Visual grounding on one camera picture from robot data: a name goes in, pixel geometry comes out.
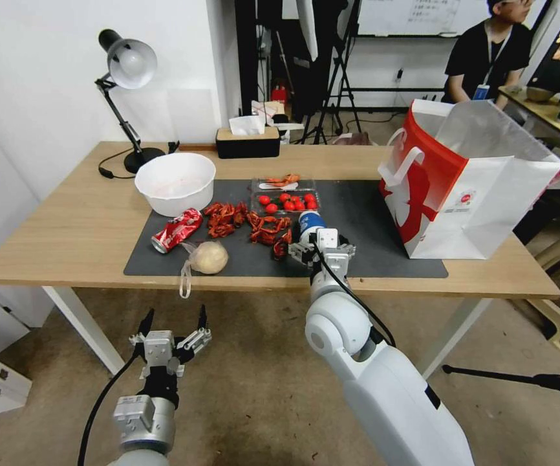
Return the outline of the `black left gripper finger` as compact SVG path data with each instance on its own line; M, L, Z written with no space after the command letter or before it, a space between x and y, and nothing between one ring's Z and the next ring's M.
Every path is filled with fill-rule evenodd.
M206 306L200 307L198 328L186 337L175 339L173 356L179 362L189 362L212 340L211 329L208 327Z
M137 332L129 337L129 341L132 346L136 346L137 344L144 344L148 333L151 331L154 315L155 309L151 308L147 312L146 316L140 321Z

